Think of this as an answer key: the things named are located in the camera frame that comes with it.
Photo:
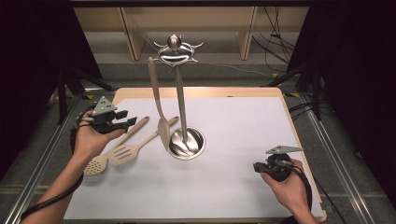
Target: floor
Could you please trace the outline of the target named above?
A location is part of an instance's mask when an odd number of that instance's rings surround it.
[[[123,34],[86,34],[104,81],[115,87],[149,87],[147,74],[142,74],[143,69],[147,66],[146,59],[156,56],[157,51],[153,42],[164,44],[169,35],[171,34],[148,34],[148,43],[143,49],[140,60],[132,62],[129,59]],[[254,34],[254,36],[265,43],[260,34]],[[183,41],[192,45],[204,42],[204,45],[196,50],[196,56],[194,56],[199,63],[186,64],[183,67],[185,86],[265,86],[274,79],[274,76],[284,74],[284,72],[275,71],[269,66],[277,70],[285,70],[287,67],[285,63],[271,55],[265,57],[263,49],[255,42],[251,43],[248,60],[241,61],[235,36],[232,33],[186,33],[182,37]],[[284,38],[290,43],[295,43],[297,37],[296,33],[284,34]],[[270,48],[284,56],[282,49],[278,46],[270,45]],[[158,69],[159,74],[163,74],[160,76],[161,86],[175,86],[174,80],[166,76],[169,73],[169,67],[158,66]],[[291,96],[289,93],[298,93],[294,89],[297,79],[298,76],[293,77],[282,83],[279,88],[289,96]],[[114,92],[92,91],[97,87],[89,82],[84,83],[84,86],[90,91],[89,95],[92,95],[93,98],[106,94],[111,100],[114,94]],[[299,93],[298,97],[285,97],[288,108],[309,101],[309,91]],[[68,102],[73,104],[75,98],[76,96],[70,95]],[[376,183],[364,160],[354,154],[353,143],[348,138],[331,106],[325,104],[325,97],[322,100],[323,104],[320,105],[321,121],[316,120],[311,111],[305,111],[306,107],[291,113],[312,174],[326,190],[336,208],[340,210],[346,223],[396,223],[395,209]],[[78,101],[76,113],[88,103],[89,100],[86,99]],[[27,199],[27,202],[34,203],[67,163],[71,155],[67,132],[70,126],[59,130],[58,118],[58,102],[54,99],[50,102],[46,114],[41,118],[35,134],[31,137],[30,144],[20,153],[1,181],[1,222],[4,223],[7,220],[13,205],[19,200],[24,186],[31,182],[29,178],[40,162],[41,156],[46,152],[46,148],[49,147],[54,133],[61,133],[59,142],[54,146],[54,152],[49,155],[49,163],[38,180],[37,188],[31,195],[32,198]],[[325,196],[325,192],[321,189],[319,192],[328,213],[324,223],[342,223],[334,206]],[[364,205],[365,212],[360,211],[361,204]],[[66,220],[65,223],[94,222]]]

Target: table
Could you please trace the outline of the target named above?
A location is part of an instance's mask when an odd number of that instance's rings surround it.
[[[187,124],[204,133],[205,151],[193,160],[180,161],[166,152],[157,137],[135,160],[117,167],[109,164],[99,176],[86,176],[65,219],[265,222],[290,216],[252,165],[264,161],[265,150],[276,144],[301,146],[281,91],[184,88],[184,94]],[[160,95],[165,116],[178,115],[176,89],[161,88]],[[113,103],[119,110],[128,109],[130,116],[138,118],[150,116],[148,124],[125,144],[136,145],[157,129],[159,116],[152,97],[151,88],[117,91]],[[177,123],[171,133],[179,127]],[[325,219],[304,153],[290,156],[303,162],[313,188],[312,213]]]

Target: black curtain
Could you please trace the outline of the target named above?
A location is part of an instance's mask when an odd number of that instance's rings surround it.
[[[101,77],[73,8],[56,3],[0,2],[0,178],[26,148],[60,71],[68,65]]]

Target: white board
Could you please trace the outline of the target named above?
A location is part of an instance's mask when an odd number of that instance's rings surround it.
[[[173,158],[157,137],[134,161],[107,165],[96,176],[86,176],[65,219],[190,219],[288,217],[290,212],[253,170],[265,161],[265,151],[277,145],[297,147],[283,103],[278,97],[186,98],[187,125],[206,139],[196,159]],[[178,116],[176,98],[163,98],[163,113]],[[148,124],[126,141],[137,145],[157,130],[154,99],[128,99],[118,110],[128,117],[150,117]],[[171,133],[181,127],[180,121]],[[116,143],[110,142],[104,153]],[[302,161],[302,153],[290,153]],[[312,213],[323,217],[317,194]]]

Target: wooden spatula handle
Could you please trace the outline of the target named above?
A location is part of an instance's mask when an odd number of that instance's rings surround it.
[[[120,145],[122,145],[122,143],[124,143],[126,140],[128,140],[128,138],[130,138],[132,135],[134,135],[135,133],[137,133],[137,131],[139,131],[143,126],[145,126],[145,124],[149,122],[149,116],[146,116],[144,118],[142,118],[141,120],[139,120],[139,122],[137,122],[129,131],[128,133],[126,133],[116,144],[114,144],[114,146],[111,148],[115,148],[118,147]]]
[[[169,119],[168,120],[169,127],[172,127],[174,124],[177,123],[177,121],[178,121],[178,116]]]
[[[158,78],[157,78],[157,71],[155,68],[155,63],[151,57],[148,58],[148,73],[149,73],[149,79],[151,80],[151,85],[152,85],[152,91],[154,93],[154,98],[156,100],[160,99],[160,91],[159,87],[160,85],[158,84]]]

